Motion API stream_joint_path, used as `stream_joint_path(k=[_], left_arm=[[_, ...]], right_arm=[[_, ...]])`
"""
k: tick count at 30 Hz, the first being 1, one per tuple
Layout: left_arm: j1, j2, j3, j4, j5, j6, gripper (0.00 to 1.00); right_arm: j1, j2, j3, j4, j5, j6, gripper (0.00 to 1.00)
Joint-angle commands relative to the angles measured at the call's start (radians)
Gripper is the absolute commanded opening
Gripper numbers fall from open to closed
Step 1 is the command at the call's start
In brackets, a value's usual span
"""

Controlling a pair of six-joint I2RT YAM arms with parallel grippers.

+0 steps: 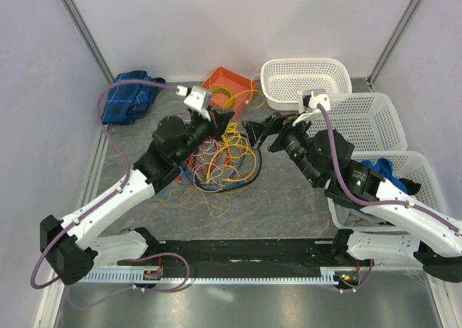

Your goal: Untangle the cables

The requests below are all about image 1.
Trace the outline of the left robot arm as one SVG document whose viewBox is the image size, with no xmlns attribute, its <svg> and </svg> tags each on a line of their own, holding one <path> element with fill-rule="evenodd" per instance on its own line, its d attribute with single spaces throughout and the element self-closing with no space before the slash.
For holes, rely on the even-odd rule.
<svg viewBox="0 0 462 328">
<path fill-rule="evenodd" d="M 208 138 L 221 138 L 234 113 L 209 107 L 190 115 L 188 123 L 178 116 L 164 117 L 147 151 L 93 201 L 61 219 L 49 215 L 40 222 L 39 260 L 51 266 L 57 280 L 73 285 L 83 279 L 103 255 L 91 248 L 97 237 L 132 207 L 172 183 L 200 145 Z"/>
</svg>

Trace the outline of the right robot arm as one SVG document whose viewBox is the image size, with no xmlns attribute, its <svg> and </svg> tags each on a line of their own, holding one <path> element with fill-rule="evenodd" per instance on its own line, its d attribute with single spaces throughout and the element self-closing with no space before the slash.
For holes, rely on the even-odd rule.
<svg viewBox="0 0 462 328">
<path fill-rule="evenodd" d="M 274 113 L 261 122 L 244 121 L 250 145 L 258 149 L 270 135 L 269 152 L 284 151 L 314 188 L 337 205 L 362 210 L 402 230 L 401 235 L 339 230 L 331 247 L 341 266 L 371 260 L 421 266 L 447 282 L 461 281 L 461 221 L 422 204 L 383 174 L 352 159 L 354 146 L 328 125 L 308 136 L 310 123 Z"/>
</svg>

